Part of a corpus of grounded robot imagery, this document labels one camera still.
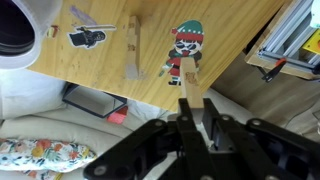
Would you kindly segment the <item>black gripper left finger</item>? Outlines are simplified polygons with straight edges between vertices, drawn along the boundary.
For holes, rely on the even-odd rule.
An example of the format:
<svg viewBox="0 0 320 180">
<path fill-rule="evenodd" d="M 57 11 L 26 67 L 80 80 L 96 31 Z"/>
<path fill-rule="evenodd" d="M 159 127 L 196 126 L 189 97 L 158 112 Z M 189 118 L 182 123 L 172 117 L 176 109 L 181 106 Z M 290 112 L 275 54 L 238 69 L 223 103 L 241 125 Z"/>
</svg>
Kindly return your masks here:
<svg viewBox="0 0 320 180">
<path fill-rule="evenodd" d="M 191 108 L 185 98 L 178 100 L 180 116 L 177 127 L 180 133 L 188 173 L 191 180 L 214 180 L 214 165 L 202 134 L 197 130 Z"/>
</svg>

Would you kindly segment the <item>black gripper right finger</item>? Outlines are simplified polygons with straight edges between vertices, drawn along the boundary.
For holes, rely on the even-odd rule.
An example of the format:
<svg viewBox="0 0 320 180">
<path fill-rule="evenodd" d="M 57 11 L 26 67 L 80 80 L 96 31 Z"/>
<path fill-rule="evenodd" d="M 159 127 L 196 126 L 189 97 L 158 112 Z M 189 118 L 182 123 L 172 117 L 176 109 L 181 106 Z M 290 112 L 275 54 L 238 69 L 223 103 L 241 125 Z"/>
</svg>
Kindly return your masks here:
<svg viewBox="0 0 320 180">
<path fill-rule="evenodd" d="M 264 156 L 244 127 L 228 115 L 221 115 L 212 101 L 204 99 L 203 122 L 214 141 L 211 155 L 217 180 L 265 180 L 266 172 L 258 162 Z"/>
</svg>

